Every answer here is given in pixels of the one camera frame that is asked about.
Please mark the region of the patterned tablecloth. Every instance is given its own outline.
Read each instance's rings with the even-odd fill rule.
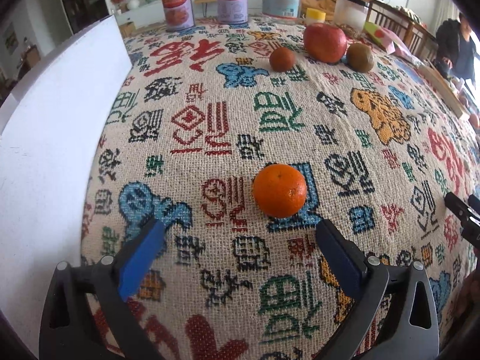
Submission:
[[[303,31],[264,17],[204,19],[125,40],[134,67],[94,158],[82,261],[115,254],[147,217],[168,223],[161,257],[129,300],[167,359],[310,359],[351,306],[315,244],[322,218],[384,263],[422,261],[443,335],[451,323],[475,257],[443,197],[475,190],[472,127],[406,62],[375,46],[367,74],[316,62]],[[268,63],[280,46],[297,53],[286,73]],[[307,201],[290,218],[268,218],[253,200],[269,163],[305,176]]]

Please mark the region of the can label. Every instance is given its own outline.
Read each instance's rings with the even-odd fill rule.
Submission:
[[[248,20],[247,0],[217,0],[221,23],[244,23]]]
[[[300,0],[262,0],[262,12],[268,16],[296,19]]]
[[[194,26],[191,0],[162,0],[162,4],[169,31],[179,31]]]

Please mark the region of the white vase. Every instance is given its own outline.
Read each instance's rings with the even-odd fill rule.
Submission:
[[[140,1],[138,0],[130,0],[129,3],[127,4],[127,8],[129,10],[137,9],[139,6],[140,6]]]

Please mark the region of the wooden tray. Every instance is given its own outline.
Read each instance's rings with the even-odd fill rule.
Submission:
[[[470,112],[460,103],[460,100],[452,92],[452,89],[445,82],[438,70],[429,62],[430,66],[421,64],[418,71],[431,82],[433,87],[438,91],[443,102],[453,111],[455,116],[460,120],[469,120]]]

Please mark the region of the screw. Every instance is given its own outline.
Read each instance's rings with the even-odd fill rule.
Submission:
[[[110,256],[110,255],[104,256],[102,257],[100,262],[105,266],[109,266],[113,262],[113,256]]]
[[[414,261],[413,262],[413,267],[417,270],[417,271],[421,271],[423,269],[423,264],[420,262],[420,261]]]
[[[378,257],[375,257],[375,256],[370,256],[368,259],[368,264],[370,264],[371,266],[379,266],[380,265],[380,260],[378,259]]]
[[[61,261],[61,262],[59,262],[59,263],[57,264],[57,269],[58,269],[59,271],[63,271],[65,268],[67,268],[67,266],[68,266],[68,262],[66,262],[66,261]]]

